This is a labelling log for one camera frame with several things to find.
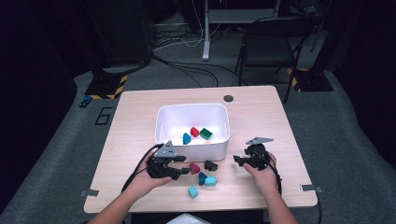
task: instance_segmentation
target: person's left hand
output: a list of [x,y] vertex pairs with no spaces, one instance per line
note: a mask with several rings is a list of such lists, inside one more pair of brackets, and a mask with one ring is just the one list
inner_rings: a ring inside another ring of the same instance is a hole
[[[154,152],[151,152],[147,155],[137,172],[140,172],[141,170],[147,168],[147,161],[153,153]],[[134,180],[129,184],[128,188],[125,191],[126,193],[132,193],[136,197],[136,199],[140,199],[153,189],[168,184],[171,181],[172,178],[169,176],[164,178],[151,178],[151,176],[149,176],[149,173],[145,170],[134,177]]]

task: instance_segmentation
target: green block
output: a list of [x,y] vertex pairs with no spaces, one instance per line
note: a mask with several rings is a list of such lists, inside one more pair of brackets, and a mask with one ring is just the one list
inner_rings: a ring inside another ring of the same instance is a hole
[[204,139],[209,139],[210,136],[212,136],[212,132],[208,131],[206,128],[203,128],[200,132],[199,135],[201,135],[201,137],[203,137]]

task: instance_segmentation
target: white bin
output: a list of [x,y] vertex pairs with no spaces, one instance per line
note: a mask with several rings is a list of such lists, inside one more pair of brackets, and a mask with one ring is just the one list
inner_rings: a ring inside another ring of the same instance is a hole
[[[206,128],[212,135],[208,140],[191,135],[191,128],[198,131]],[[183,134],[187,133],[191,141],[183,144]],[[177,155],[190,161],[221,161],[225,158],[230,139],[230,123],[227,109],[222,104],[166,105],[160,108],[155,127],[155,142],[166,143],[169,140]]]

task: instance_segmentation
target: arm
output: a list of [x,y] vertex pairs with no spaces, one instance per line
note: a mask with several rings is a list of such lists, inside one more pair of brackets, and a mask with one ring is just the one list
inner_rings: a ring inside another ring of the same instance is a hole
[[[139,167],[139,171],[146,169],[149,154]],[[134,177],[134,180],[113,202],[89,223],[115,223],[120,224],[127,215],[131,206],[140,198],[148,194],[152,189],[165,185],[172,181],[171,177],[151,178],[145,170]]]
[[[274,155],[270,153],[270,156],[274,163],[276,163]],[[259,171],[247,163],[244,163],[244,167],[254,177],[256,185],[264,196],[264,200],[268,206],[268,214],[270,216],[271,224],[298,223],[285,201],[283,201],[279,191],[277,191],[276,176],[274,172],[269,167]]]

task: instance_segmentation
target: gray carpet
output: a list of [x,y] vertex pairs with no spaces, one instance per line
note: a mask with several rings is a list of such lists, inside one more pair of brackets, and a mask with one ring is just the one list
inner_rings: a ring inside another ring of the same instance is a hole
[[[212,41],[210,61],[233,70],[241,35],[218,36]],[[310,67],[320,49],[306,47],[299,67]],[[195,48],[184,44],[154,50],[168,61],[203,63],[203,43]],[[201,65],[219,80],[219,86],[236,86],[237,77],[221,68]],[[126,68],[113,68],[120,71]],[[286,70],[279,76],[274,70],[249,71],[247,80],[287,80]],[[190,74],[157,61],[128,76],[125,91],[211,87],[212,78]],[[337,79],[326,72],[334,91],[290,93],[284,108],[304,158],[308,173],[317,186],[323,209],[322,223],[396,223],[396,171],[378,156],[374,146],[361,131],[353,107]],[[0,216],[0,223],[81,223],[93,215],[83,211],[85,199],[79,194],[88,189],[100,158],[118,99],[94,100],[79,108],[84,91],[92,80],[91,73],[75,78],[78,94],[64,122],[52,138],[34,169]],[[276,84],[283,98],[287,86]],[[104,106],[113,107],[108,125],[94,125]],[[317,223],[318,207],[293,208],[301,223]]]

